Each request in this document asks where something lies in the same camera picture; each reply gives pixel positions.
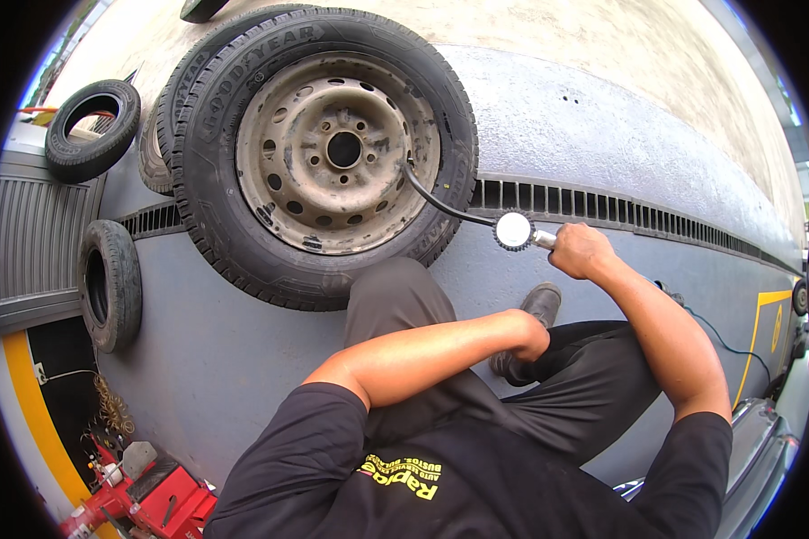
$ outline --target black hose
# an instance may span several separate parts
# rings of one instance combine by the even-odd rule
[[[413,186],[413,188],[416,189],[420,195],[422,195],[422,198],[428,200],[432,206],[434,206],[438,210],[441,210],[443,213],[449,216],[457,217],[462,221],[471,221],[477,224],[484,224],[486,227],[494,226],[494,224],[496,223],[494,219],[489,219],[487,217],[473,216],[463,211],[455,210],[454,208],[450,208],[445,203],[436,199],[434,195],[432,195],[429,191],[425,189],[425,187],[422,186],[421,183],[419,183],[417,175],[414,174],[412,170],[410,170],[411,167],[413,167],[413,158],[409,158],[407,165],[404,166],[404,175],[407,176],[407,178],[410,180],[410,184]]]

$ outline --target black tire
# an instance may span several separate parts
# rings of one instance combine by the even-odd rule
[[[85,116],[106,110],[115,116],[108,131],[95,141],[69,142],[67,135]],[[108,171],[120,160],[138,131],[140,96],[122,80],[100,80],[72,94],[54,115],[45,137],[48,171],[59,182],[80,184]]]
[[[294,40],[296,35],[305,39]],[[247,54],[276,37],[284,45],[275,53]],[[436,186],[449,188],[435,189],[436,195],[465,210],[475,186],[479,147],[473,109],[452,68],[427,41],[384,17],[338,8],[296,11],[248,30],[209,62],[183,107],[174,140],[174,195],[192,241],[219,274],[252,296],[290,309],[344,309],[351,284],[367,267],[395,256],[432,264],[461,224],[426,204],[387,243],[325,256],[282,242],[248,207],[236,177],[235,139],[259,90],[255,81],[329,50],[371,54],[402,71],[412,92],[421,92],[435,118],[443,119]],[[230,92],[220,94],[223,90]]]
[[[186,22],[201,24],[227,4],[227,0],[186,0],[180,10],[180,18]]]
[[[801,278],[794,284],[794,292],[791,294],[791,305],[798,317],[802,317],[809,312],[809,291],[806,288],[806,279]]]
[[[180,110],[189,95],[189,90],[198,73],[224,49],[233,38],[268,21],[295,9],[314,7],[309,4],[278,4],[249,11],[210,30],[189,49],[174,68],[167,84],[164,85],[159,104],[156,107],[156,135],[164,164],[171,169],[171,150],[174,147],[174,128],[180,117]]]
[[[167,197],[174,196],[174,181],[168,167],[164,165],[156,137],[156,110],[161,96],[152,104],[138,140],[138,172],[140,179],[153,192]]]
[[[116,221],[87,225],[78,249],[81,314],[97,349],[125,349],[138,335],[140,266],[132,236]]]

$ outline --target leg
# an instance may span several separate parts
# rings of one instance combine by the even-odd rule
[[[592,324],[590,329],[599,327]],[[620,329],[585,337],[561,349],[550,347],[533,366],[540,385],[504,399],[511,412],[507,428],[576,466],[626,432],[661,390],[632,328],[621,324]],[[586,330],[571,327],[577,325],[552,328],[552,338],[555,332],[571,336]]]
[[[375,265],[351,288],[345,347],[394,331],[453,322],[452,303],[419,262],[396,258]],[[383,447],[431,429],[453,412],[494,423],[503,404],[470,369],[392,406],[369,411],[367,447]]]

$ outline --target gray painted floor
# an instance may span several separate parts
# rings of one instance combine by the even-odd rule
[[[723,198],[743,197],[735,191],[735,166],[694,139],[673,116],[605,81],[542,60],[520,57],[510,67],[505,62],[511,58],[489,58],[496,51],[443,46],[443,53],[474,102],[484,169],[630,192],[732,229],[728,225],[737,217],[725,205],[730,199]],[[493,73],[486,71],[488,65]],[[539,88],[538,93],[524,92],[525,74],[527,87]],[[562,104],[555,93],[580,98],[582,107]],[[518,104],[510,95],[517,96]],[[518,114],[514,123],[505,112]],[[682,147],[687,143],[692,146]],[[141,184],[133,145],[108,173],[100,218],[163,200]],[[764,227],[764,214],[750,215],[755,227]],[[782,232],[768,234],[778,238]],[[790,305],[788,300],[765,305],[757,317],[758,293],[790,290],[792,277],[702,247],[626,232],[606,234],[624,260],[682,293],[734,348],[749,348],[757,319],[755,351],[770,372],[777,372],[792,325]],[[128,403],[136,439],[150,440],[192,473],[220,486],[291,389],[341,348],[345,313],[305,313],[262,303],[222,279],[185,233],[140,240],[136,246],[144,294],[140,334],[129,350],[102,354],[100,369]],[[494,243],[490,230],[471,223],[462,225],[431,273],[459,318],[518,306],[544,280],[554,281],[564,293],[557,323],[622,318],[604,292],[560,274],[544,251],[507,253]],[[773,347],[779,306],[781,331]],[[718,342],[715,347],[734,396],[747,356],[730,353]],[[475,372],[500,396],[520,391],[494,378],[484,363]],[[759,394],[766,384],[763,369],[752,359],[743,395]],[[585,469],[609,485],[644,475],[670,423],[670,405],[660,397]]]

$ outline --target shoe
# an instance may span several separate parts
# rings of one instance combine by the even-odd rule
[[[540,283],[528,292],[520,309],[539,320],[542,327],[549,329],[555,325],[557,311],[561,309],[561,289],[548,281]],[[534,382],[518,372],[520,364],[509,351],[496,353],[488,358],[488,367],[497,376],[507,379],[510,385],[521,387]]]

